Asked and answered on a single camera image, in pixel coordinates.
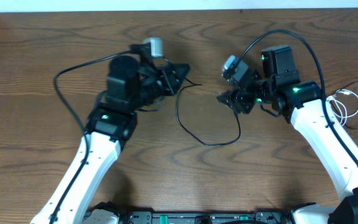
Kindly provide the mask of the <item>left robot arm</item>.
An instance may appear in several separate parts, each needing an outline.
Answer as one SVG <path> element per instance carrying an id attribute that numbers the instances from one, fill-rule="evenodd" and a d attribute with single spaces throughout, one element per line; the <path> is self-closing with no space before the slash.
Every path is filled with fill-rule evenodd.
<path id="1" fill-rule="evenodd" d="M 187 63 L 156 66 L 126 51 L 108 56 L 107 89 L 96 99 L 80 146 L 63 179 L 32 223 L 81 223 L 104 175 L 137 126 L 137 110 L 173 96 L 190 71 Z"/>

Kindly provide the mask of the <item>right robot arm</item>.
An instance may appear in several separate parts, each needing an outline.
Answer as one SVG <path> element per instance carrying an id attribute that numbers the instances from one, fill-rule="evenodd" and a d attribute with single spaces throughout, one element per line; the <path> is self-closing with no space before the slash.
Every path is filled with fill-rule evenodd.
<path id="1" fill-rule="evenodd" d="M 274 117 L 283 116 L 309 143 L 328 172 L 340 204 L 300 205 L 282 215 L 281 223 L 358 223 L 358 147 L 337 120 L 314 81 L 300 80 L 289 46 L 261 51 L 264 74 L 230 56 L 222 76 L 234 87 L 217 97 L 235 114 L 250 113 L 254 105 L 270 104 Z"/>

